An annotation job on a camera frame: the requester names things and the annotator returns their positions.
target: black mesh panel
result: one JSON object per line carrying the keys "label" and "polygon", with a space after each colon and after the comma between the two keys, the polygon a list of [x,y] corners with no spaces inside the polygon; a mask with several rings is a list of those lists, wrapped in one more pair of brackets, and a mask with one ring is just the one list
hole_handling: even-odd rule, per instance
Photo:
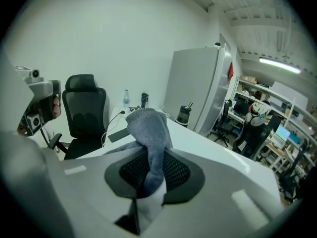
{"label": "black mesh panel", "polygon": [[[138,189],[149,171],[148,154],[144,153],[123,165],[119,173],[127,183]],[[189,168],[166,152],[164,152],[163,172],[167,191],[184,184],[190,176]]]}
{"label": "black mesh panel", "polygon": [[63,101],[69,131],[73,137],[103,134],[105,130],[103,123],[105,95],[105,91],[100,88],[96,92],[66,92],[64,94]]}

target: monitor screen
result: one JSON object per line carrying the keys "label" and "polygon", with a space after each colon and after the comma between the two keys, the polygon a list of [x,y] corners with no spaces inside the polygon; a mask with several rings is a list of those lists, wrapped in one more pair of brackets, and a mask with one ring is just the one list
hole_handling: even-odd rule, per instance
{"label": "monitor screen", "polygon": [[249,112],[249,107],[250,105],[248,103],[237,100],[233,110],[237,112],[238,114],[245,116]]}
{"label": "monitor screen", "polygon": [[288,139],[290,134],[291,134],[291,132],[289,132],[287,129],[285,129],[281,125],[277,128],[276,135],[278,135],[284,141],[286,141]]}

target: black thermos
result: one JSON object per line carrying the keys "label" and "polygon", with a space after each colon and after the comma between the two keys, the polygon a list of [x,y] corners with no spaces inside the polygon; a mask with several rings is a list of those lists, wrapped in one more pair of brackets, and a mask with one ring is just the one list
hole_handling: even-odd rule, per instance
{"label": "black thermos", "polygon": [[187,128],[192,104],[193,103],[191,102],[188,106],[180,107],[179,114],[175,119],[175,122]]}
{"label": "black thermos", "polygon": [[144,109],[147,105],[149,99],[149,95],[146,93],[142,93],[141,95],[141,109]]}

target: boxes on shelf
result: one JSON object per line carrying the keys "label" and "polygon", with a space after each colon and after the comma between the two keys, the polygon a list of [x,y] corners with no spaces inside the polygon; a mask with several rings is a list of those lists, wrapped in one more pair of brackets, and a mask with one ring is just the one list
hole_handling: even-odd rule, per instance
{"label": "boxes on shelf", "polygon": [[269,101],[269,95],[265,94],[265,93],[262,93],[260,101]]}
{"label": "boxes on shelf", "polygon": [[256,84],[256,78],[251,76],[240,76],[240,79]]}
{"label": "boxes on shelf", "polygon": [[240,84],[238,85],[237,91],[238,91],[238,92],[242,92],[242,91],[243,91],[242,85],[240,85]]}

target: black cable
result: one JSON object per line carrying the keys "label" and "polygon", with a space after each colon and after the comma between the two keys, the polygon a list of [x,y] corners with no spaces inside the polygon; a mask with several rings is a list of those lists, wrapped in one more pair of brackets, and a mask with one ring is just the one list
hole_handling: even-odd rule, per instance
{"label": "black cable", "polygon": [[106,132],[108,130],[108,127],[109,127],[109,124],[119,115],[119,114],[125,114],[125,111],[121,111],[120,113],[118,113],[113,119],[111,119],[111,121],[108,123],[108,125],[106,126],[106,129],[105,129],[105,132],[104,132],[104,135],[102,136],[101,138],[101,142],[103,141],[103,137],[106,136]]}
{"label": "black cable", "polygon": [[41,134],[42,134],[42,136],[43,136],[43,138],[44,138],[46,144],[47,144],[48,147],[50,148],[50,144],[49,144],[48,140],[46,139],[46,137],[45,137],[45,135],[44,135],[44,131],[42,130],[42,128],[40,129],[40,131],[41,131]]}

